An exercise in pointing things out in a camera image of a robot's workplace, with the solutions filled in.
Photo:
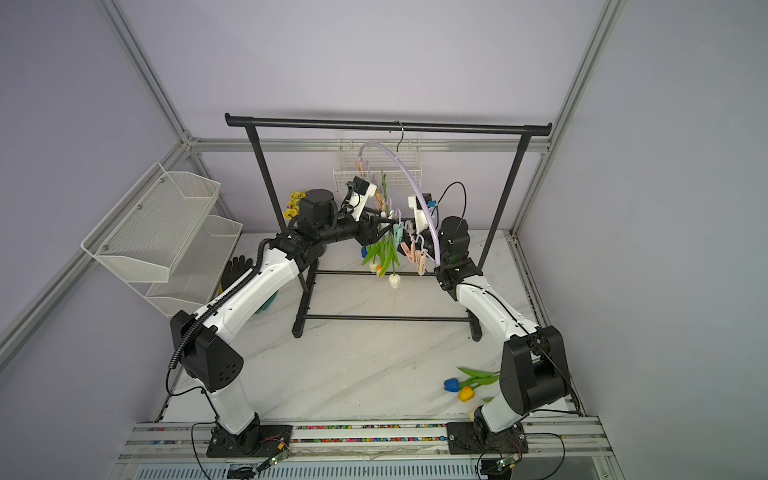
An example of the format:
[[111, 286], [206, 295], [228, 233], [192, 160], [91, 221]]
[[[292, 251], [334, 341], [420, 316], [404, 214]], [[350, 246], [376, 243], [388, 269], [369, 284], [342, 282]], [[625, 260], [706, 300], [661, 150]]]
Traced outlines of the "purple clip hanger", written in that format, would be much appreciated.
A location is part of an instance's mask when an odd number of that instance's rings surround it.
[[[417, 273], [420, 275], [423, 275], [426, 272], [427, 263], [429, 261], [434, 263], [435, 267], [440, 267], [442, 265], [442, 259], [441, 256], [443, 254], [442, 249], [439, 248], [437, 244], [434, 245], [434, 249], [424, 249], [422, 247], [423, 244], [423, 238], [422, 233], [416, 233], [413, 223], [413, 213], [412, 210], [408, 207], [408, 197], [410, 195], [417, 195], [419, 198], [419, 201], [423, 205], [423, 209], [427, 209], [426, 202], [424, 200], [423, 192], [421, 190], [421, 186], [418, 186], [414, 179], [411, 177], [409, 171], [404, 167], [404, 165], [401, 163], [399, 157], [394, 154], [391, 150], [386, 149], [381, 144], [377, 144], [377, 141], [369, 141], [372, 142], [373, 146], [379, 147], [382, 150], [384, 150], [387, 154], [390, 155], [390, 157], [394, 160], [394, 162], [399, 166], [399, 168], [403, 171], [403, 173], [406, 175], [407, 179], [409, 180], [411, 184], [410, 190], [388, 190], [388, 199], [390, 203], [391, 208], [391, 217], [388, 219], [390, 221], [391, 227], [393, 225], [398, 225], [402, 227], [402, 240], [397, 247], [398, 251], [398, 260], [401, 256], [405, 257], [408, 262], [413, 264], [417, 270]], [[372, 207], [373, 209], [373, 216], [379, 216], [379, 211], [375, 207], [375, 199], [374, 197], [369, 199], [374, 202], [374, 205]], [[435, 223], [430, 224], [430, 228], [432, 230], [432, 235], [435, 236], [435, 224], [438, 224], [440, 226], [439, 220], [438, 220], [438, 204], [435, 200], [433, 200], [434, 203], [432, 207], [430, 208], [433, 218], [435, 219]], [[375, 248], [377, 247], [376, 243], [369, 246], [364, 246], [366, 248], [366, 254], [364, 256], [363, 263], [366, 265], [369, 265], [370, 260], [375, 255]]]

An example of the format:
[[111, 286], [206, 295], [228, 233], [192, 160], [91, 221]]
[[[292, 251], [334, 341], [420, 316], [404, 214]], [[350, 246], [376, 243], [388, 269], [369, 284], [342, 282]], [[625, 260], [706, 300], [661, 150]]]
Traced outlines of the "white tulip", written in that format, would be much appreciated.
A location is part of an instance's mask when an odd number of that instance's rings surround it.
[[389, 272], [388, 283], [392, 289], [398, 289], [401, 285], [401, 278], [396, 271], [396, 267], [399, 265], [397, 247], [401, 240], [402, 227], [393, 225], [391, 232], [386, 238], [385, 257], [382, 264], [382, 271]]

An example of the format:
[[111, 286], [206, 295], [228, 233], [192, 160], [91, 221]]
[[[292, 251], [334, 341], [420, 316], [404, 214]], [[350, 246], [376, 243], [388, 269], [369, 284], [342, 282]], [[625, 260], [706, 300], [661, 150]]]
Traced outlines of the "blue tulip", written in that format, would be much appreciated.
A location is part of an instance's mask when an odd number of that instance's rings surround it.
[[465, 375], [464, 379], [449, 378], [443, 382], [443, 389], [449, 393], [459, 393], [465, 387], [475, 389], [480, 386], [492, 385], [499, 380], [499, 371], [483, 371], [459, 367], [458, 370]]

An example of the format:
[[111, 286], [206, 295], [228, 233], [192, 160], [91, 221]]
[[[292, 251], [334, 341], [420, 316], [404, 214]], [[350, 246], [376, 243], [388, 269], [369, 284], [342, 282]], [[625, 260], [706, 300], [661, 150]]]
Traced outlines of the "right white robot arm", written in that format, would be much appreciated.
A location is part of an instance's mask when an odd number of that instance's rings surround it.
[[564, 339], [555, 327], [527, 319], [491, 287], [470, 258], [464, 219], [444, 218], [437, 239], [441, 264], [434, 273], [439, 285], [500, 345], [499, 393], [472, 417], [475, 441], [486, 447], [532, 411], [573, 393]]

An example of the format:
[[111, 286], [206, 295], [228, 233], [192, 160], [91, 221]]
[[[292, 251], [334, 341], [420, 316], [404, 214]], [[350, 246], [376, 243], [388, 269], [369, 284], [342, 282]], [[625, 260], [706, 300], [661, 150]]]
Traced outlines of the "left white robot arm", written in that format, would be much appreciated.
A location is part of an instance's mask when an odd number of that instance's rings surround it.
[[232, 346], [238, 332], [282, 286], [316, 264], [328, 244], [381, 238], [384, 219], [366, 206], [376, 190], [373, 184], [351, 187], [341, 203], [328, 190], [307, 191], [298, 215], [260, 242], [255, 261], [234, 258], [226, 265], [220, 295], [192, 314], [179, 311], [172, 317], [169, 367], [182, 366], [209, 400], [215, 415], [212, 453], [252, 456], [268, 441], [240, 379], [244, 359]]

